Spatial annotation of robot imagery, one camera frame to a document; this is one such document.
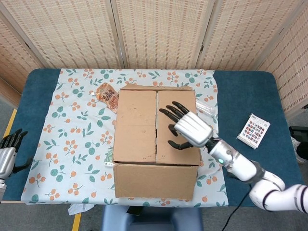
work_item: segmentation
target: snack bag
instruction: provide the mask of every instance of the snack bag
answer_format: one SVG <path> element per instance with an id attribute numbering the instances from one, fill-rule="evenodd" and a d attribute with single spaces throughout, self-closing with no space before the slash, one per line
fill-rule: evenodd
<path id="1" fill-rule="evenodd" d="M 107 108 L 117 113 L 119 94 L 108 83 L 103 83 L 96 90 L 96 98 L 107 104 Z"/>

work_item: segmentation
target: small white object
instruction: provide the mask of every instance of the small white object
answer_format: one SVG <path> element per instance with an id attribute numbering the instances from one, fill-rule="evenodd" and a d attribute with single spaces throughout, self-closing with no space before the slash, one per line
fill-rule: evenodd
<path id="1" fill-rule="evenodd" d="M 208 117 L 217 119 L 217 108 L 206 105 L 199 99 L 196 99 L 196 106 L 199 111 L 203 112 Z"/>
<path id="2" fill-rule="evenodd" d="M 71 204 L 71 206 L 68 208 L 68 214 L 75 215 L 77 213 L 86 212 L 92 209 L 94 206 L 94 204 Z"/>
<path id="3" fill-rule="evenodd" d="M 111 162 L 104 162 L 105 167 L 113 167 L 114 163 Z"/>
<path id="4" fill-rule="evenodd" d="M 251 114 L 237 138 L 253 149 L 256 149 L 261 143 L 269 126 L 269 122 Z"/>

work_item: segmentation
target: floral tablecloth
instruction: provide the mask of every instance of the floral tablecloth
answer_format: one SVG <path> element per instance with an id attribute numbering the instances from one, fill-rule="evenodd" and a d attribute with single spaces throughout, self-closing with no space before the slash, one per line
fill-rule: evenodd
<path id="1" fill-rule="evenodd" d="M 104 82 L 120 90 L 127 83 L 189 85 L 196 97 L 217 107 L 214 71 L 62 69 L 46 115 L 21 200 L 27 204 L 85 203 L 165 207 L 228 205 L 221 165 L 205 148 L 193 200 L 116 198 L 112 161 L 116 114 L 91 93 Z M 201 113 L 218 135 L 218 122 Z"/>

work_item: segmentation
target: blue chair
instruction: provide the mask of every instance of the blue chair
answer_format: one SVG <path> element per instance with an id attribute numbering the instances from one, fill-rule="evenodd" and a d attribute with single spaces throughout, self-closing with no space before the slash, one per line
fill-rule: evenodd
<path id="1" fill-rule="evenodd" d="M 102 231 L 203 231 L 200 208 L 144 207 L 140 216 L 129 206 L 106 205 Z"/>

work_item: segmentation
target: card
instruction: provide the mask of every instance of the card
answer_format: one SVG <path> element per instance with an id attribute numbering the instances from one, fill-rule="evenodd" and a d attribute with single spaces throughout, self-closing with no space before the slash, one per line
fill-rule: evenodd
<path id="1" fill-rule="evenodd" d="M 260 145 L 269 126 L 269 122 L 251 114 L 237 138 L 253 149 L 256 149 Z"/>

